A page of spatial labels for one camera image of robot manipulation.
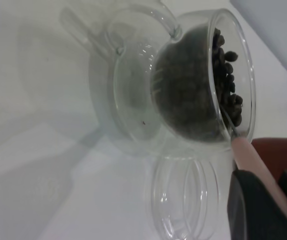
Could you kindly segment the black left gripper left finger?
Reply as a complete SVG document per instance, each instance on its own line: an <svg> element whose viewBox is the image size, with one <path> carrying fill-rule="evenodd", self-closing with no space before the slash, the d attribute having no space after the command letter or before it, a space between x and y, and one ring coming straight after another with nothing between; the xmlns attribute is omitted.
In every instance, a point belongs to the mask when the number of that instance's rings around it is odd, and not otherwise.
<svg viewBox="0 0 287 240"><path fill-rule="evenodd" d="M287 240L287 217L249 171L232 172L227 215L232 240Z"/></svg>

